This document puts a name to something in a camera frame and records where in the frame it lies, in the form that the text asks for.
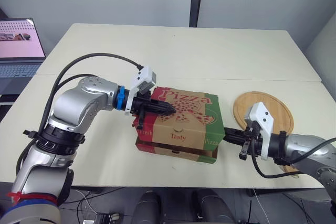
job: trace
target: stacked pizza box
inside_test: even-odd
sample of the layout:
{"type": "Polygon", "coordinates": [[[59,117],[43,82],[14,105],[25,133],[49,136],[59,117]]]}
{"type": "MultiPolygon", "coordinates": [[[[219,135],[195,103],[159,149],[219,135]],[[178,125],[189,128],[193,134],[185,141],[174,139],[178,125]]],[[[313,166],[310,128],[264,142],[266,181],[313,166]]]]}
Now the stacked pizza box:
{"type": "Polygon", "coordinates": [[[152,99],[169,102],[176,113],[165,116],[147,113],[138,132],[141,151],[214,163],[224,126],[218,96],[172,88],[155,88],[152,99]]]}

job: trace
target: black cable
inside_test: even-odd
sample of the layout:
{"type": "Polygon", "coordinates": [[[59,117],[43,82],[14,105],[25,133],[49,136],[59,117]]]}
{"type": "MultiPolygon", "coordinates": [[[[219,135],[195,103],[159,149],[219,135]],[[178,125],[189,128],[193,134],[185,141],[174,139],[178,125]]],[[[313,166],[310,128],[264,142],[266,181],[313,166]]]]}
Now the black cable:
{"type": "Polygon", "coordinates": [[[329,139],[327,141],[324,141],[323,143],[319,144],[318,146],[314,147],[313,149],[311,149],[310,151],[304,153],[302,156],[292,160],[290,163],[291,164],[295,164],[297,162],[300,162],[301,160],[307,158],[308,156],[310,156],[311,154],[313,154],[314,152],[316,152],[317,150],[319,150],[320,148],[326,146],[327,144],[330,144],[332,142],[335,142],[336,141],[336,137],[332,138],[332,139],[329,139]]]}
{"type": "Polygon", "coordinates": [[[80,78],[80,77],[97,77],[94,74],[90,74],[90,73],[81,73],[81,74],[76,74],[74,76],[69,77],[68,79],[64,80],[63,82],[61,82],[56,89],[56,92],[63,87],[65,84],[67,84],[69,81],[72,81],[73,79],[76,78],[80,78]]]}
{"type": "Polygon", "coordinates": [[[285,194],[285,193],[282,193],[286,198],[288,198],[288,199],[290,199],[291,201],[293,201],[303,212],[304,212],[304,214],[306,215],[306,217],[308,216],[309,217],[309,219],[315,224],[315,222],[314,222],[314,220],[310,217],[310,215],[305,211],[305,209],[302,207],[302,206],[300,206],[300,204],[299,203],[297,203],[294,199],[292,199],[291,197],[289,197],[287,194],[285,194]]]}
{"type": "Polygon", "coordinates": [[[300,201],[301,201],[301,205],[302,205],[303,211],[305,212],[305,213],[304,213],[304,216],[306,217],[307,224],[309,224],[308,217],[307,217],[307,213],[306,213],[306,210],[305,210],[305,208],[304,208],[302,199],[300,199],[300,201]]]}
{"type": "MultiPolygon", "coordinates": [[[[64,74],[65,74],[65,73],[66,73],[66,72],[67,72],[73,65],[75,65],[76,63],[78,63],[78,62],[80,62],[80,61],[82,61],[82,60],[85,60],[85,59],[87,59],[87,58],[95,57],[95,56],[107,56],[107,57],[117,58],[117,59],[121,59],[121,60],[124,60],[124,61],[126,61],[126,62],[129,62],[129,63],[135,65],[136,68],[139,69],[139,70],[141,70],[141,69],[143,68],[142,65],[137,64],[137,63],[136,63],[135,61],[133,61],[133,60],[130,60],[130,59],[126,58],[126,57],[122,57],[122,56],[119,56],[119,55],[109,54],[109,53],[106,53],[106,52],[97,52],[97,53],[93,53],[93,54],[87,54],[87,55],[81,56],[81,57],[79,57],[79,58],[73,60],[72,62],[70,62],[69,64],[67,64],[67,65],[63,68],[63,70],[61,71],[61,73],[58,75],[57,79],[56,79],[55,82],[54,82],[54,85],[53,85],[53,87],[52,87],[52,89],[51,89],[51,92],[50,92],[48,101],[47,101],[46,106],[45,106],[44,111],[43,111],[42,119],[41,119],[40,126],[39,126],[39,129],[38,129],[38,135],[41,135],[41,133],[42,133],[42,131],[43,131],[43,129],[44,129],[46,123],[47,123],[47,120],[48,120],[48,117],[49,117],[49,113],[50,113],[50,109],[51,109],[51,105],[52,105],[52,103],[53,103],[53,99],[54,99],[54,96],[55,96],[57,90],[58,90],[60,87],[62,87],[65,83],[67,83],[68,81],[73,80],[73,79],[70,79],[70,78],[71,78],[71,77],[70,77],[70,78],[69,78],[70,80],[68,80],[68,81],[65,80],[66,82],[64,81],[65,83],[64,83],[64,82],[59,83],[59,82],[61,81],[62,77],[64,76],[64,74]]],[[[29,143],[29,144],[26,146],[26,148],[21,152],[21,154],[20,154],[20,156],[19,156],[19,159],[18,159],[17,162],[16,162],[16,174],[18,174],[18,172],[20,171],[20,167],[21,167],[21,163],[22,163],[22,161],[23,161],[23,160],[25,159],[25,157],[27,156],[30,147],[34,144],[34,143],[33,143],[32,145],[30,145],[30,143],[29,143]]]]}
{"type": "Polygon", "coordinates": [[[83,197],[83,199],[81,199],[81,200],[78,202],[77,209],[76,209],[76,214],[77,214],[78,224],[81,224],[81,223],[80,223],[80,220],[79,220],[79,215],[78,215],[78,208],[79,208],[79,206],[82,204],[82,202],[85,200],[85,198],[86,198],[90,193],[91,193],[91,192],[89,192],[88,194],[86,194],[85,197],[83,197]]]}
{"type": "MultiPolygon", "coordinates": [[[[99,196],[102,196],[102,195],[105,195],[105,194],[110,194],[114,191],[118,191],[120,189],[124,189],[125,187],[119,187],[117,189],[114,189],[114,190],[111,190],[111,191],[107,191],[106,193],[103,193],[103,194],[98,194],[98,195],[94,195],[92,197],[89,197],[89,198],[86,198],[86,199],[93,199],[93,198],[96,198],[96,197],[99,197],[99,196]]],[[[80,202],[81,200],[83,199],[80,199],[80,200],[74,200],[74,201],[69,201],[69,202],[64,202],[63,204],[70,204],[70,203],[76,203],[76,202],[80,202]]]]}
{"type": "Polygon", "coordinates": [[[250,217],[251,217],[251,207],[252,207],[252,200],[250,200],[250,210],[248,212],[248,219],[247,219],[247,223],[250,223],[250,217]]]}
{"type": "Polygon", "coordinates": [[[107,57],[121,59],[121,60],[127,61],[127,62],[135,65],[139,70],[141,70],[143,68],[143,66],[141,66],[140,64],[137,64],[133,60],[130,60],[126,57],[122,57],[122,56],[119,56],[119,55],[109,54],[109,53],[106,53],[106,52],[96,52],[96,53],[93,53],[93,54],[87,54],[87,55],[81,56],[81,57],[73,60],[72,62],[70,62],[69,64],[67,64],[63,68],[63,70],[61,71],[61,73],[59,73],[58,77],[55,80],[55,83],[54,83],[54,85],[51,89],[50,96],[48,98],[47,104],[45,106],[45,109],[44,109],[44,112],[43,112],[43,115],[42,115],[42,120],[41,120],[41,123],[40,123],[40,127],[38,129],[38,135],[41,135],[41,133],[42,133],[42,131],[43,131],[43,129],[44,129],[46,123],[47,123],[49,113],[50,113],[50,109],[51,109],[51,104],[53,102],[53,99],[54,99],[54,96],[55,96],[55,93],[56,93],[56,90],[57,90],[57,85],[59,85],[59,82],[61,81],[64,74],[76,63],[78,63],[82,60],[91,58],[91,57],[96,57],[96,56],[107,56],[107,57]]]}
{"type": "Polygon", "coordinates": [[[291,175],[297,175],[297,174],[302,174],[302,172],[290,172],[290,173],[281,173],[281,174],[274,174],[274,175],[266,175],[264,173],[262,173],[262,171],[260,170],[257,160],[256,160],[256,153],[255,153],[255,146],[256,145],[256,141],[254,140],[254,138],[251,139],[251,156],[252,156],[252,162],[254,165],[254,168],[257,170],[257,172],[259,173],[259,175],[261,177],[264,178],[280,178],[280,177],[286,177],[286,176],[291,176],[291,175]]]}
{"type": "MultiPolygon", "coordinates": [[[[57,86],[57,89],[56,89],[56,92],[61,88],[63,87],[66,83],[68,83],[69,81],[73,80],[73,79],[76,79],[76,78],[80,78],[80,77],[95,77],[94,74],[89,74],[89,73],[82,73],[82,74],[76,74],[66,80],[64,80],[63,82],[61,82],[58,86],[57,86]]],[[[20,167],[21,167],[21,164],[22,162],[25,161],[26,157],[27,157],[27,154],[28,154],[28,151],[29,149],[36,143],[36,139],[33,139],[31,140],[31,142],[26,146],[26,148],[21,152],[19,158],[18,158],[18,162],[16,163],[16,174],[18,174],[18,172],[20,171],[20,167]]]]}

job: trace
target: silver robotic arm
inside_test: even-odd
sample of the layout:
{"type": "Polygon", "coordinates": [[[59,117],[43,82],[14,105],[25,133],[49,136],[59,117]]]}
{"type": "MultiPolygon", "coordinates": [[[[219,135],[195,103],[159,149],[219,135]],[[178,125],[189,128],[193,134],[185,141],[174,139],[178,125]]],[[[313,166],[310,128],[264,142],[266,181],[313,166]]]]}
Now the silver robotic arm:
{"type": "Polygon", "coordinates": [[[242,146],[240,159],[246,160],[250,154],[257,172],[264,178],[308,174],[318,180],[336,202],[336,148],[329,143],[334,139],[326,142],[317,136],[287,135],[284,131],[273,134],[273,117],[262,102],[249,108],[245,121],[247,127],[244,131],[225,128],[224,140],[242,146]],[[291,165],[300,172],[265,175],[257,165],[258,155],[264,160],[271,157],[279,165],[291,165]]]}
{"type": "Polygon", "coordinates": [[[134,78],[130,90],[99,77],[87,77],[64,92],[55,102],[41,135],[28,132],[36,143],[23,161],[9,194],[15,206],[0,224],[59,224],[57,206],[69,196],[73,180],[69,167],[100,110],[117,109],[142,116],[145,112],[167,115],[176,112],[166,102],[151,100],[149,90],[155,82],[155,73],[146,66],[134,78]]]}

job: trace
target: wooden cutting board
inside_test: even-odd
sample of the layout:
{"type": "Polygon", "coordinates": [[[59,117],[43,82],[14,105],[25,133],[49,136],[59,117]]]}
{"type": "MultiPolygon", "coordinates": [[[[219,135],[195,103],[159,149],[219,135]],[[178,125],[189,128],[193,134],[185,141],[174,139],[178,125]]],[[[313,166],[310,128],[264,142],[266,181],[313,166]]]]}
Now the wooden cutting board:
{"type": "MultiPolygon", "coordinates": [[[[262,92],[247,92],[240,95],[233,106],[233,115],[244,130],[246,128],[246,122],[244,115],[249,107],[257,102],[263,102],[268,111],[274,118],[273,133],[279,134],[280,131],[286,131],[287,135],[290,134],[294,128],[293,116],[290,113],[286,105],[276,97],[262,92]]],[[[294,172],[296,169],[290,166],[282,166],[284,172],[294,172]]]]}

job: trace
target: pizza text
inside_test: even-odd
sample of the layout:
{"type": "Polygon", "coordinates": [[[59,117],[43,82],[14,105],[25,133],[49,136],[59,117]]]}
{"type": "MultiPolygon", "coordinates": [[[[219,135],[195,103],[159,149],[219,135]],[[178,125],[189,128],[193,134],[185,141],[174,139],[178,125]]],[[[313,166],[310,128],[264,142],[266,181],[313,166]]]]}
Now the pizza text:
{"type": "Polygon", "coordinates": [[[167,97],[168,95],[172,95],[174,99],[187,100],[191,102],[204,102],[207,104],[212,104],[210,98],[193,97],[191,95],[179,94],[179,92],[174,92],[171,90],[163,90],[163,94],[159,96],[159,98],[167,97]]]}

